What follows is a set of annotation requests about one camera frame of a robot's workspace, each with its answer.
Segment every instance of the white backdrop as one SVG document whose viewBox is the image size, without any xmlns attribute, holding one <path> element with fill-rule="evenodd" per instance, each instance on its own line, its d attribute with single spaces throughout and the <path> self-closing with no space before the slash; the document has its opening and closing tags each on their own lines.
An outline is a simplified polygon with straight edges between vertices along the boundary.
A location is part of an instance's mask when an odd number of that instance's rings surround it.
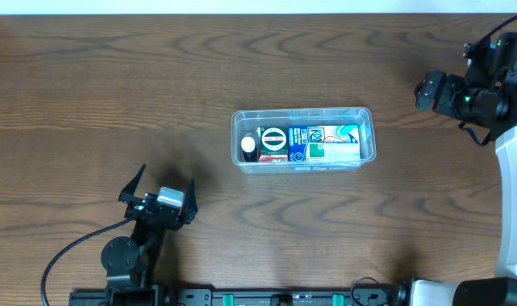
<svg viewBox="0 0 517 306">
<path fill-rule="evenodd" d="M 0 0 L 0 14 L 517 13 L 517 0 Z"/>
</svg>

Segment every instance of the translucent storage box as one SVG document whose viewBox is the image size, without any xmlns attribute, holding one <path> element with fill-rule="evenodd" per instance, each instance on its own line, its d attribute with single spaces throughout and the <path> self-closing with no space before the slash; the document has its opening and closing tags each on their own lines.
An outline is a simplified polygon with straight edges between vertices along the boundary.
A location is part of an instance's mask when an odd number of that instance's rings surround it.
<svg viewBox="0 0 517 306">
<path fill-rule="evenodd" d="M 334 126 L 358 127 L 361 159 L 354 161 L 268 161 L 247 162 L 241 139 L 263 127 Z M 356 170 L 376 158 L 376 139 L 372 114 L 366 107 L 315 108 L 291 110 L 240 110 L 232 115 L 232 161 L 244 173 L 305 173 Z"/>
</svg>

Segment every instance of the wooden table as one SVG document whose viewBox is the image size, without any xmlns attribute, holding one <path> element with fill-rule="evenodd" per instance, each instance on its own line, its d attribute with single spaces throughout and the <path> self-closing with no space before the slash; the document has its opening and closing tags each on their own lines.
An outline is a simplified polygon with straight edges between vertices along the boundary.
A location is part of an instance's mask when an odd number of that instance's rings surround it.
<svg viewBox="0 0 517 306">
<path fill-rule="evenodd" d="M 436 68 L 505 15 L 0 16 L 0 305 L 40 304 L 65 245 L 122 219 L 116 199 L 196 180 L 200 212 L 158 275 L 222 287 L 351 286 L 362 276 L 492 275 L 501 234 L 494 145 L 417 110 Z M 238 110 L 365 106 L 377 159 L 355 172 L 246 175 Z M 104 244 L 75 247 L 48 296 L 102 288 Z"/>
</svg>

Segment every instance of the plastic container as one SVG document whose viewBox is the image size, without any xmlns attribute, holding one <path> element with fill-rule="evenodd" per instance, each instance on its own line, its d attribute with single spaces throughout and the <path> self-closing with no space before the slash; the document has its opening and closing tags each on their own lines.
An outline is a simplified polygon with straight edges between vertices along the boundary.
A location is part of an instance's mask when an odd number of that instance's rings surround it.
<svg viewBox="0 0 517 306">
<path fill-rule="evenodd" d="M 241 138 L 260 127 L 350 125 L 359 127 L 359 161 L 275 161 L 246 162 Z M 376 139 L 372 114 L 366 107 L 315 108 L 291 110 L 240 110 L 232 115 L 232 161 L 244 173 L 305 173 L 356 170 L 376 158 Z"/>
</svg>

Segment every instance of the green tape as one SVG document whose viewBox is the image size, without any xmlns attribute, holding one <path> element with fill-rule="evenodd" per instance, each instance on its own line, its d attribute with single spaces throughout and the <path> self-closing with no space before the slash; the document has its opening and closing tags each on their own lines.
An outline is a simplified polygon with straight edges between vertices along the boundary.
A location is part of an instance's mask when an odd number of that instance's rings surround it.
<svg viewBox="0 0 517 306">
<path fill-rule="evenodd" d="M 344 306 L 344 296 L 341 294 L 332 295 L 332 306 Z"/>
<path fill-rule="evenodd" d="M 231 294 L 224 294 L 223 306 L 234 306 L 234 296 Z"/>
</svg>

